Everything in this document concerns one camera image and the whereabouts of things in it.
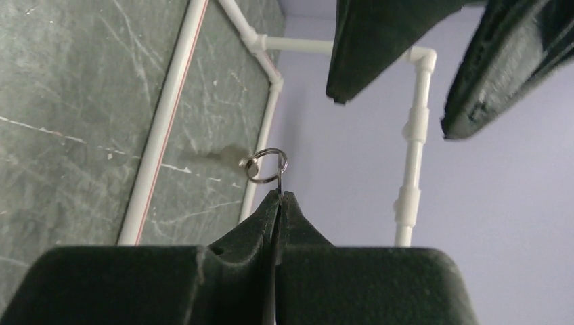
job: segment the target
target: metal split ring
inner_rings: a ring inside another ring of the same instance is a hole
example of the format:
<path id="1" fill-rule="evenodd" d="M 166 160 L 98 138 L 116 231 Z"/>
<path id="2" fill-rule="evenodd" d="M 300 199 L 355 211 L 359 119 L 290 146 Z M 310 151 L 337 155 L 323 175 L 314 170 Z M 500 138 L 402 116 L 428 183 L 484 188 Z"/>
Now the metal split ring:
<path id="1" fill-rule="evenodd" d="M 251 167 L 254 164 L 257 164 L 259 158 L 267 156 L 268 154 L 276 154 L 278 156 L 277 172 L 274 175 L 267 178 L 255 178 L 255 175 L 250 173 Z M 285 152 L 277 148 L 263 149 L 261 151 L 255 152 L 254 154 L 252 154 L 247 158 L 247 161 L 244 165 L 244 169 L 247 178 L 256 184 L 267 184 L 277 179 L 281 180 L 281 174 L 287 169 L 287 155 L 285 154 Z"/>

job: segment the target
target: white pvc pipe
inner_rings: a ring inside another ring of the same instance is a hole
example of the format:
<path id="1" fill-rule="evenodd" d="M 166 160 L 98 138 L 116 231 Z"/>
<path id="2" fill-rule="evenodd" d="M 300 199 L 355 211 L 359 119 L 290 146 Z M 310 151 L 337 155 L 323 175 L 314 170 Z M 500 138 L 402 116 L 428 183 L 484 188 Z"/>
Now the white pvc pipe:
<path id="1" fill-rule="evenodd" d="M 315 41 L 311 39 L 289 39 L 286 37 L 269 37 L 262 35 L 261 47 L 263 49 L 276 49 L 280 51 L 297 51 L 318 53 L 330 56 L 333 52 L 332 41 Z"/>
<path id="2" fill-rule="evenodd" d="M 133 192 L 120 231 L 118 245 L 133 246 L 139 243 L 171 125 L 173 124 L 173 118 L 179 104 L 179 98 L 208 2 L 208 0 L 191 0 L 187 7 L 156 114 L 154 115 L 148 142 L 143 151 Z"/>
<path id="3" fill-rule="evenodd" d="M 285 37 L 268 37 L 257 34 L 249 25 L 245 16 L 234 0 L 219 0 L 223 9 L 237 28 L 241 39 L 247 48 L 259 61 L 263 70 L 269 76 L 271 89 L 269 99 L 261 126 L 260 136 L 256 150 L 266 147 L 267 138 L 277 104 L 277 97 L 282 87 L 282 78 L 276 70 L 273 62 L 265 53 L 268 49 L 282 51 L 301 51 L 307 53 L 332 54 L 333 42 L 315 41 L 306 39 L 290 39 Z M 409 111 L 409 120 L 403 130 L 403 136 L 407 140 L 407 157 L 405 162 L 405 175 L 403 185 L 399 191 L 399 198 L 395 202 L 395 221 L 397 232 L 395 234 L 395 246 L 410 246 L 412 228 L 416 224 L 418 205 L 420 202 L 420 167 L 422 162 L 422 149 L 426 142 L 428 131 L 428 93 L 431 75 L 435 69 L 437 53 L 433 49 L 413 46 L 408 49 L 398 60 L 405 60 L 416 66 L 416 84 L 413 98 L 413 106 Z M 251 214 L 256 185 L 248 182 L 239 222 L 243 222 Z"/>
<path id="4" fill-rule="evenodd" d="M 420 167 L 422 148 L 428 133 L 428 94 L 431 86 L 431 75 L 435 69 L 437 54 L 432 49 L 417 48 L 409 50 L 404 56 L 416 65 L 416 81 L 413 104 L 409 111 L 409 120 L 403 129 L 407 140 L 407 157 L 403 185 L 399 198 L 395 202 L 395 246 L 409 247 L 412 228 L 416 225 L 420 202 Z"/>
<path id="5" fill-rule="evenodd" d="M 277 71 L 271 58 L 261 47 L 262 35 L 258 35 L 255 29 L 249 24 L 249 22 L 247 22 L 247 19 L 241 12 L 241 9 L 237 6 L 237 3 L 234 0 L 219 0 L 219 2 L 223 11 L 225 11 L 229 20 L 231 20 L 231 23 L 233 23 L 239 32 L 241 40 L 243 40 L 247 49 L 257 59 L 257 62 L 261 65 L 261 68 L 265 71 L 265 74 L 271 83 L 269 87 L 269 97 L 267 98 L 267 105 L 263 115 L 263 122 L 261 123 L 261 130 L 259 131 L 259 138 L 255 147 L 255 151 L 257 152 L 267 147 L 267 140 L 269 139 L 269 132 L 271 131 L 271 123 L 273 122 L 277 99 L 283 87 L 283 78 Z M 239 216 L 239 223 L 243 222 L 251 215 L 256 188 L 257 185 L 253 182 L 249 181 L 247 183 L 243 205 Z"/>
<path id="6" fill-rule="evenodd" d="M 261 123 L 261 130 L 259 131 L 259 138 L 257 139 L 257 146 L 255 151 L 263 150 L 267 147 L 267 140 L 269 139 L 269 132 L 271 131 L 271 124 L 273 122 L 273 115 L 275 114 L 275 107 L 277 107 L 277 99 L 281 93 L 282 83 L 277 83 L 271 85 L 269 89 L 269 98 L 267 99 L 267 107 L 265 108 L 265 113 L 263 115 L 263 122 Z M 243 199 L 243 205 L 241 206 L 241 212 L 239 214 L 239 223 L 242 223 L 247 219 L 253 208 L 253 200 L 255 199 L 255 190 L 257 185 L 252 181 L 247 182 L 247 188 L 245 189 L 245 196 Z"/>

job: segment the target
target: metal key ring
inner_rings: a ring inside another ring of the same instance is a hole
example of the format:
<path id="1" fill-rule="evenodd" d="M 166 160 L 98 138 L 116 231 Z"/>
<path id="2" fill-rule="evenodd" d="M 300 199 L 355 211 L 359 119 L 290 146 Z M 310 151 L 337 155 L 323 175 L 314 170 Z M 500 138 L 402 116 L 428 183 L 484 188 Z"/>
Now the metal key ring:
<path id="1" fill-rule="evenodd" d="M 257 163 L 257 159 L 267 156 L 268 154 L 277 154 L 279 159 L 281 159 L 281 168 L 278 168 L 278 171 L 275 175 L 270 176 L 268 178 L 261 178 L 261 179 L 257 179 L 254 177 L 251 177 L 249 175 L 249 168 L 251 166 L 251 164 Z M 276 179 L 278 179 L 280 177 L 280 174 L 282 174 L 286 169 L 287 169 L 287 155 L 285 154 L 285 152 L 283 152 L 282 150 L 279 150 L 277 148 L 267 148 L 267 149 L 263 149 L 261 151 L 255 152 L 254 154 L 252 154 L 251 156 L 249 156 L 247 163 L 244 166 L 245 169 L 245 174 L 247 175 L 247 178 L 252 181 L 253 183 L 256 184 L 267 184 L 267 183 L 271 183 L 272 181 L 275 181 Z"/>

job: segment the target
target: light purple background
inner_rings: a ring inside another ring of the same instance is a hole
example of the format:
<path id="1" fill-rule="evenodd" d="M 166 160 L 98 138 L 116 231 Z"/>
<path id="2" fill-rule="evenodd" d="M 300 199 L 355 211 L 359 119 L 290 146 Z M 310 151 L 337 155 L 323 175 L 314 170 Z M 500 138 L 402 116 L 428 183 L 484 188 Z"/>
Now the light purple background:
<path id="1" fill-rule="evenodd" d="M 335 3 L 284 0 L 285 35 L 332 40 Z M 315 8 L 306 16 L 322 8 L 323 19 L 293 16 L 306 5 Z M 480 13 L 465 9 L 419 42 L 439 59 L 413 244 L 455 260 L 482 324 L 574 324 L 574 66 L 471 140 L 444 142 L 445 97 Z M 324 95 L 329 60 L 281 54 L 285 86 L 269 146 L 289 155 L 284 188 L 329 240 L 390 246 L 414 69 L 394 65 L 341 107 Z M 258 189 L 256 205 L 268 189 Z"/>

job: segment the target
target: gray marble wall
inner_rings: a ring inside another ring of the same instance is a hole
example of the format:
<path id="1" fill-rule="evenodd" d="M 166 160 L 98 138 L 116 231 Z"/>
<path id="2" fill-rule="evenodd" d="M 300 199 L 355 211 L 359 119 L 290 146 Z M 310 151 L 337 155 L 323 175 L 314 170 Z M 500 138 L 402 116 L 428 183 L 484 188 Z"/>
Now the gray marble wall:
<path id="1" fill-rule="evenodd" d="M 0 1 L 0 311 L 47 249 L 115 243 L 186 4 Z M 239 4 L 282 35 L 277 0 Z M 142 244 L 208 244 L 237 223 L 246 180 L 189 157 L 254 148 L 267 92 L 212 1 Z"/>

